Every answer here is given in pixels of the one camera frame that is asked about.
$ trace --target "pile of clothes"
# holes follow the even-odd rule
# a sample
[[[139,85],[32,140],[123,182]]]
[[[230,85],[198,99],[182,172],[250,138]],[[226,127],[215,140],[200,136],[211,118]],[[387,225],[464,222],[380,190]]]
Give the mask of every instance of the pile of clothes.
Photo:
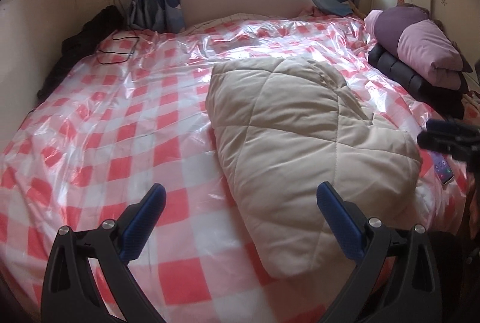
[[[469,90],[463,72],[473,70],[441,22],[431,20],[427,9],[402,5],[373,10],[365,26],[378,41],[370,65],[439,114],[463,118],[462,98]]]

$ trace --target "bed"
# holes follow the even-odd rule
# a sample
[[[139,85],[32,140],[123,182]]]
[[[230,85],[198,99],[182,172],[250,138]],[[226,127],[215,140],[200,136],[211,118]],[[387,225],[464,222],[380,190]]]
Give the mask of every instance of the bed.
[[[128,53],[135,40],[107,38],[100,49]],[[179,35],[138,33],[134,55],[79,62],[30,113],[0,157],[2,274],[26,308],[38,310],[47,257],[62,225],[98,227],[138,202],[153,183],[167,206],[140,258],[129,265],[164,319],[176,323],[317,321],[349,273],[276,280],[262,267],[215,152],[205,107],[211,69],[246,57],[328,61],[357,98],[416,137],[438,115],[367,63],[375,45],[354,16],[293,20],[239,14]],[[455,233],[467,192],[465,167],[442,186],[427,152],[405,216]],[[95,279],[119,315],[101,270]]]

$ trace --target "plastic sheet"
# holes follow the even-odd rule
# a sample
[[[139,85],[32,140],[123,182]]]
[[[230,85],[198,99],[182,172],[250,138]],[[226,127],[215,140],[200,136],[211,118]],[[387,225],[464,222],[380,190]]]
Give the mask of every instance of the plastic sheet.
[[[126,34],[116,34],[121,38]],[[76,65],[22,124],[0,161],[0,259],[10,286],[39,304],[57,229],[98,227],[162,183],[167,205],[130,269],[163,317],[176,322],[316,321],[349,273],[268,276],[220,170],[205,112],[215,62],[303,55],[329,61],[367,107],[416,137],[437,115],[371,68],[374,46],[352,18],[297,20],[237,15],[181,35],[140,34],[128,62],[99,54]],[[128,53],[134,40],[110,37],[102,50]],[[405,218],[455,232],[465,204],[465,168],[449,161],[455,181],[441,186],[431,158]],[[98,268],[102,296],[115,312]]]

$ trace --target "red and white checkered bedspread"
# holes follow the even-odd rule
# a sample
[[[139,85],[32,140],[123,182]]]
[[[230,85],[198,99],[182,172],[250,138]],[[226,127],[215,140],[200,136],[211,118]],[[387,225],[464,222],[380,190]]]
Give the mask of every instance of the red and white checkered bedspread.
[[[354,18],[240,15],[178,36],[145,31],[140,37],[126,63],[100,65],[93,56],[78,63],[0,158],[4,276],[39,304],[57,229],[96,228],[158,182],[167,189],[165,212],[129,267],[168,322],[316,321],[330,300],[313,289],[335,275],[278,281],[262,268],[214,148],[205,111],[212,65],[254,56],[328,60],[362,101],[413,137],[436,114],[367,64],[374,41]],[[101,49],[128,53],[133,42],[109,38]],[[422,156],[411,209],[428,227],[455,231],[465,169],[450,162],[455,181],[442,188],[430,156]],[[115,310],[100,270],[95,275]]]

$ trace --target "silver bolt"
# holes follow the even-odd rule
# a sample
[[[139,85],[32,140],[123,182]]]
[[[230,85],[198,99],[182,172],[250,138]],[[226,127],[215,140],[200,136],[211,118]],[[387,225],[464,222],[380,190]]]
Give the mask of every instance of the silver bolt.
[[[70,228],[68,227],[68,225],[64,225],[64,226],[60,227],[58,229],[58,231],[59,231],[58,234],[63,236],[63,235],[68,234],[68,231],[70,231]]]
[[[370,224],[370,226],[373,228],[380,228],[382,226],[381,220],[377,219],[376,217],[372,217],[370,220],[368,220],[368,224]]]
[[[103,229],[112,229],[115,226],[115,220],[109,219],[102,223]]]
[[[425,233],[425,227],[421,224],[417,224],[417,225],[415,225],[415,232]]]

